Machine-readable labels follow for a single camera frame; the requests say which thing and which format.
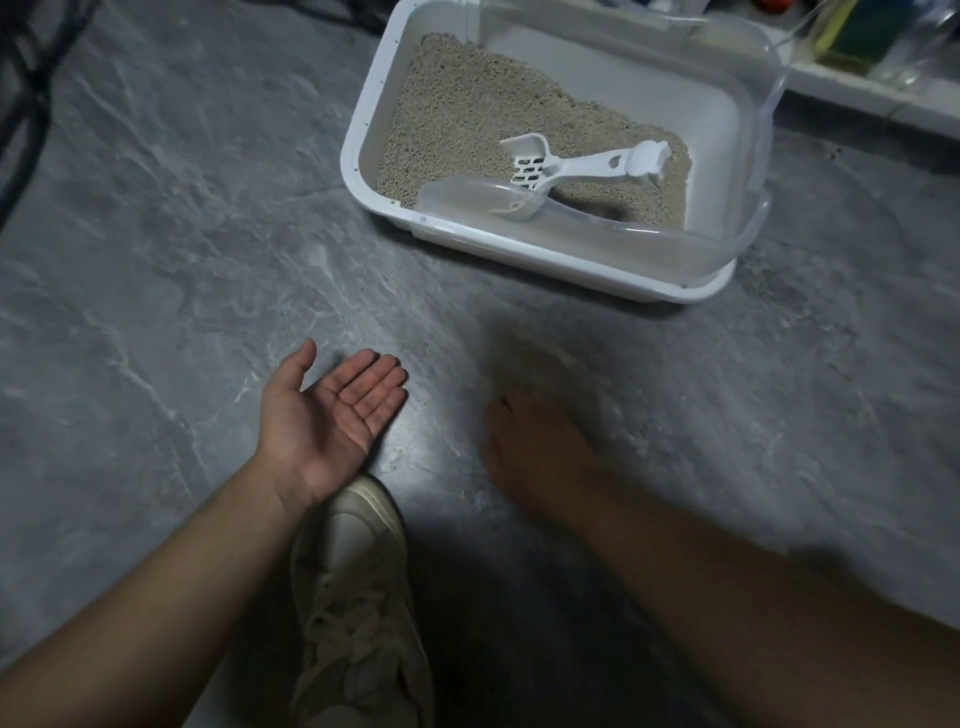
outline forearm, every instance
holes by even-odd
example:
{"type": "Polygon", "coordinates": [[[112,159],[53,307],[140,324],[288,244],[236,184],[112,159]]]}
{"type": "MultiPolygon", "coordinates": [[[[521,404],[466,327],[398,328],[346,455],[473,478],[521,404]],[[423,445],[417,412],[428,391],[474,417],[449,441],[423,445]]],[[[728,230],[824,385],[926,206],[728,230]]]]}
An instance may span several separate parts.
{"type": "Polygon", "coordinates": [[[960,643],[657,497],[588,490],[569,525],[743,717],[760,725],[947,725],[960,643]]]}
{"type": "Polygon", "coordinates": [[[153,555],[0,676],[10,726],[172,726],[305,507],[251,461],[153,555]]]}

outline gray marble floor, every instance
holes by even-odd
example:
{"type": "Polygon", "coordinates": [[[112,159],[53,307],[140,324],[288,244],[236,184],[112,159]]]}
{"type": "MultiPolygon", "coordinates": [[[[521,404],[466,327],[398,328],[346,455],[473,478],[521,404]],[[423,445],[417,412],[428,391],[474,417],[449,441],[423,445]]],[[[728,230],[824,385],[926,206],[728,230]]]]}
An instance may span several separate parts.
{"type": "MultiPolygon", "coordinates": [[[[644,710],[636,610],[484,476],[478,415],[507,379],[665,496],[960,626],[955,146],[788,99],[775,207],[733,282],[644,306],[362,212],[338,154],[375,45],[282,8],[111,0],[66,60],[0,234],[0,664],[243,462],[264,377],[306,335],[323,366],[372,346],[410,371],[372,471],[410,529],[444,723],[644,710]]],[[[283,595],[193,725],[277,724],[283,595]]]]}

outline litter granules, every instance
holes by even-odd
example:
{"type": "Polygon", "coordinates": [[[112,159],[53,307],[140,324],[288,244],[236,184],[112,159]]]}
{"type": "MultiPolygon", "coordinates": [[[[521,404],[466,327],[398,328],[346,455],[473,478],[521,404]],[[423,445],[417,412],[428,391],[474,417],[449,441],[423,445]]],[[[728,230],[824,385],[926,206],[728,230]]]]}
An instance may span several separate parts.
{"type": "Polygon", "coordinates": [[[568,182],[550,196],[612,220],[682,228],[690,157],[674,133],[637,124],[618,111],[578,102],[520,61],[454,36],[425,36],[396,102],[377,180],[380,194],[413,207],[425,182],[456,174],[508,181],[514,174],[500,139],[539,132],[559,157],[667,141],[663,186],[568,182]]]}

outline white sneaker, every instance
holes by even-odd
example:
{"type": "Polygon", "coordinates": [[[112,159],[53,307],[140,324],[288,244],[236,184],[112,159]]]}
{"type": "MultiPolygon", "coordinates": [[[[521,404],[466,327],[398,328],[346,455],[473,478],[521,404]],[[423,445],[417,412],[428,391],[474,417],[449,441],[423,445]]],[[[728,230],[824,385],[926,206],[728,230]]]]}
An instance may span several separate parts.
{"type": "Polygon", "coordinates": [[[306,640],[294,725],[433,728],[407,545],[390,495],[361,475],[300,530],[291,579],[306,640]]]}

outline clear plastic scoop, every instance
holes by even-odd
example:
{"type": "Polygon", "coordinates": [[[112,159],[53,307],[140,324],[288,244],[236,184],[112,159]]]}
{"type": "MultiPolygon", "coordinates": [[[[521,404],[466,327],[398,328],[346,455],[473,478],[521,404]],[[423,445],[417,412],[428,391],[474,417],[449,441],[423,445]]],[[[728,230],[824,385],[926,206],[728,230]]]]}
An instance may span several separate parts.
{"type": "Polygon", "coordinates": [[[663,165],[670,158],[670,145],[652,140],[629,149],[569,159],[551,154],[550,145],[539,133],[501,139],[500,146],[514,158],[516,173],[511,182],[543,194],[556,184],[574,181],[618,182],[630,178],[660,186],[663,165]]]}

